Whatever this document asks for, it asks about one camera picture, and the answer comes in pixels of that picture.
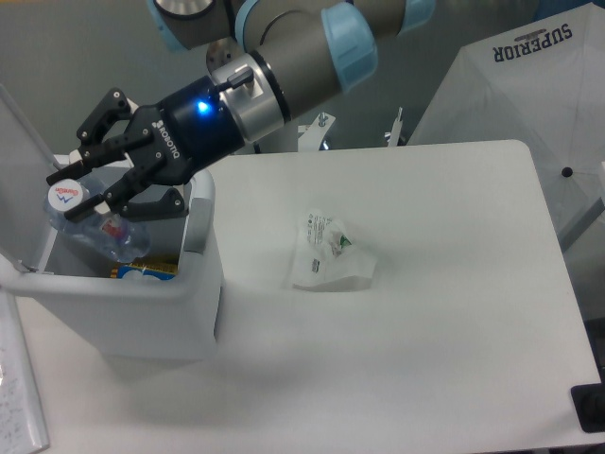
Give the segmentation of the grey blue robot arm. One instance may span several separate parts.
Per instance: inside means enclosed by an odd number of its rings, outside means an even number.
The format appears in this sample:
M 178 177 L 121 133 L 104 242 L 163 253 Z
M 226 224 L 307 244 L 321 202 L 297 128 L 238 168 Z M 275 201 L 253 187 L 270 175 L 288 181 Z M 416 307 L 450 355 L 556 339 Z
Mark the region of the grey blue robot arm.
M 70 207 L 133 221 L 180 218 L 179 186 L 200 170 L 279 130 L 376 70 L 377 41 L 428 22 L 432 1 L 151 1 L 172 47 L 233 38 L 242 54 L 153 105 L 110 90 L 78 129 L 79 147 L 49 183 L 116 161 L 123 177 Z

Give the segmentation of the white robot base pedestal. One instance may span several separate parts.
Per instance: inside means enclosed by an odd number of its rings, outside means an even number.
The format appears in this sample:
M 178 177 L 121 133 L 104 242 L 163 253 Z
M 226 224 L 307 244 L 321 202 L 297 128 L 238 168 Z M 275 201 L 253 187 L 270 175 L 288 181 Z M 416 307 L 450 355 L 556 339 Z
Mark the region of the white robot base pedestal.
M 206 51 L 206 66 L 210 74 L 244 54 L 242 47 L 232 37 L 213 41 Z

